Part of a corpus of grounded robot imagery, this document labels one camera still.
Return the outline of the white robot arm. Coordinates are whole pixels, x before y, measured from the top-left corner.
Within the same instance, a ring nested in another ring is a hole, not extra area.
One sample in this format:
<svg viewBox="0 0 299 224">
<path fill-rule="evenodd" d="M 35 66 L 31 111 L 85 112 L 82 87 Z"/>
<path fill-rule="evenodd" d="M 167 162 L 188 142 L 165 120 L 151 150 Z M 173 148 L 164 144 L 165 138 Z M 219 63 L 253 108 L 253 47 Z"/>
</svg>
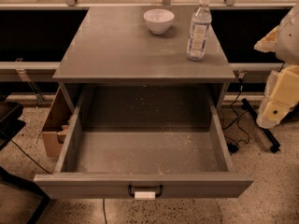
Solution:
<svg viewBox="0 0 299 224">
<path fill-rule="evenodd" d="M 270 73 L 258 110 L 257 124 L 270 129 L 299 104 L 299 3 L 254 48 L 275 52 L 285 64 L 280 72 Z"/>
</svg>

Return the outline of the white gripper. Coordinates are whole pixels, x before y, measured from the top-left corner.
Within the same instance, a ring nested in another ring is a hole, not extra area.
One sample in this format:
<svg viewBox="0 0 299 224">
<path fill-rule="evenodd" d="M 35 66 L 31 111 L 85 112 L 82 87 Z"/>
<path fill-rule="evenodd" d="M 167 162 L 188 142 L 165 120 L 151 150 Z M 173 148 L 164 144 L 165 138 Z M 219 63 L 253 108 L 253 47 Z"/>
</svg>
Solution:
<svg viewBox="0 0 299 224">
<path fill-rule="evenodd" d="M 275 52 L 278 27 L 259 40 L 254 49 Z M 281 72 L 272 71 L 267 79 L 264 98 L 258 110 L 259 127 L 270 129 L 278 124 L 299 104 L 299 66 L 289 65 Z"/>
</svg>

